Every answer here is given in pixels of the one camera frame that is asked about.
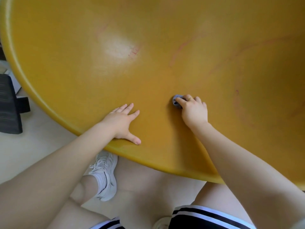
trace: person's left hand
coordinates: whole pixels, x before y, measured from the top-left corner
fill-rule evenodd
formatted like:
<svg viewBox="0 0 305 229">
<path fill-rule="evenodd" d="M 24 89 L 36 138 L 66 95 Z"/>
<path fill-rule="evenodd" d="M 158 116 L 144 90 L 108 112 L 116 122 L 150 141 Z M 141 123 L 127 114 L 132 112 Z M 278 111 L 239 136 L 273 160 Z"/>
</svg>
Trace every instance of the person's left hand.
<svg viewBox="0 0 305 229">
<path fill-rule="evenodd" d="M 129 132 L 130 123 L 140 114 L 140 111 L 137 110 L 133 114 L 128 115 L 132 110 L 134 104 L 124 104 L 120 108 L 114 109 L 110 112 L 101 123 L 109 126 L 114 132 L 114 138 L 117 139 L 127 139 L 137 145 L 141 144 L 141 140 L 135 135 Z"/>
</svg>

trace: floor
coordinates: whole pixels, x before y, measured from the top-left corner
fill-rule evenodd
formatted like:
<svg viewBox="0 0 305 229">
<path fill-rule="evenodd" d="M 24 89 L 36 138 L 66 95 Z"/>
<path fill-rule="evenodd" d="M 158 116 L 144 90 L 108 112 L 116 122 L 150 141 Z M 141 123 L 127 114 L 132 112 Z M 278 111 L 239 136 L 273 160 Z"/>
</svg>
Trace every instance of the floor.
<svg viewBox="0 0 305 229">
<path fill-rule="evenodd" d="M 26 96 L 21 90 L 19 96 Z M 32 100 L 31 112 L 22 114 L 24 132 L 0 133 L 0 183 L 7 181 L 76 138 L 44 113 Z M 91 199 L 85 208 L 109 218 L 120 216 L 127 229 L 149 229 L 171 215 L 173 208 L 190 204 L 205 182 L 147 168 L 120 157 L 115 171 L 116 196 L 101 202 Z"/>
</svg>

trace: finger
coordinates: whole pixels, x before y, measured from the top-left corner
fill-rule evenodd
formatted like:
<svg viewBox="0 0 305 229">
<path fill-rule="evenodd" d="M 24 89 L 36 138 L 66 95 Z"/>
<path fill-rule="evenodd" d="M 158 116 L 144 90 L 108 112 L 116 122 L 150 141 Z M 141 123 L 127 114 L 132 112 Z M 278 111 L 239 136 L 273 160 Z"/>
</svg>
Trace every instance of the finger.
<svg viewBox="0 0 305 229">
<path fill-rule="evenodd" d="M 183 98 L 186 99 L 186 101 L 193 100 L 193 97 L 190 94 L 187 94 L 187 95 L 183 96 Z"/>
<path fill-rule="evenodd" d="M 198 96 L 196 96 L 196 97 L 194 98 L 194 100 L 196 100 L 196 102 L 198 102 L 198 103 L 202 103 L 200 97 L 198 97 Z"/>
<path fill-rule="evenodd" d="M 124 104 L 123 106 L 119 107 L 116 112 L 121 112 L 127 107 L 127 104 Z"/>
<path fill-rule="evenodd" d="M 140 110 L 135 111 L 133 114 L 130 114 L 130 121 L 133 121 L 134 119 L 137 118 L 137 116 L 140 114 Z"/>
<path fill-rule="evenodd" d="M 122 113 L 125 113 L 126 115 L 128 115 L 128 113 L 132 110 L 133 108 L 133 103 L 129 104 L 129 106 L 127 108 L 125 108 Z"/>
<path fill-rule="evenodd" d="M 136 145 L 141 144 L 141 140 L 138 137 L 136 137 L 135 135 L 131 134 L 130 132 L 127 134 L 125 139 L 135 143 Z"/>
<path fill-rule="evenodd" d="M 180 98 L 180 97 L 177 97 L 176 99 L 175 99 L 175 101 L 177 102 L 177 103 L 179 103 L 181 106 L 184 106 L 185 104 L 186 104 L 186 100 L 184 100 L 184 99 L 182 99 L 182 98 Z"/>
<path fill-rule="evenodd" d="M 114 113 L 114 112 L 116 112 L 117 110 L 118 110 L 119 108 L 116 108 L 116 109 L 114 109 L 112 112 L 110 112 L 110 113 Z"/>
</svg>

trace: white sock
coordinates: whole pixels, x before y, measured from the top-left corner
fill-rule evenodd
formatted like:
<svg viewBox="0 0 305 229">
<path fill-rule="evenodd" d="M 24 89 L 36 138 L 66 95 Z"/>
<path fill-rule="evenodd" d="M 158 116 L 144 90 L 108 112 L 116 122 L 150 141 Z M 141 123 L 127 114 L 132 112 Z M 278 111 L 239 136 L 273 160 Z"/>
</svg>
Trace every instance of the white sock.
<svg viewBox="0 0 305 229">
<path fill-rule="evenodd" d="M 92 173 L 89 175 L 92 175 L 96 178 L 97 184 L 98 184 L 97 194 L 101 193 L 106 188 L 106 185 L 107 185 L 106 174 L 105 173 Z"/>
</svg>

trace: person's right arm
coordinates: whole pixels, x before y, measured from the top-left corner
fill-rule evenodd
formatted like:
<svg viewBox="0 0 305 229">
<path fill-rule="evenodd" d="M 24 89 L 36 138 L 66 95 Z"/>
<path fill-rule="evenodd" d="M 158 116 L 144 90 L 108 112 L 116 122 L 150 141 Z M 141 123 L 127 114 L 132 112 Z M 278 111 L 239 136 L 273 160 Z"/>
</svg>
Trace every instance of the person's right arm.
<svg viewBox="0 0 305 229">
<path fill-rule="evenodd" d="M 290 228 L 305 218 L 305 194 L 272 166 L 235 144 L 207 120 L 199 97 L 176 98 L 182 118 L 257 228 Z"/>
</svg>

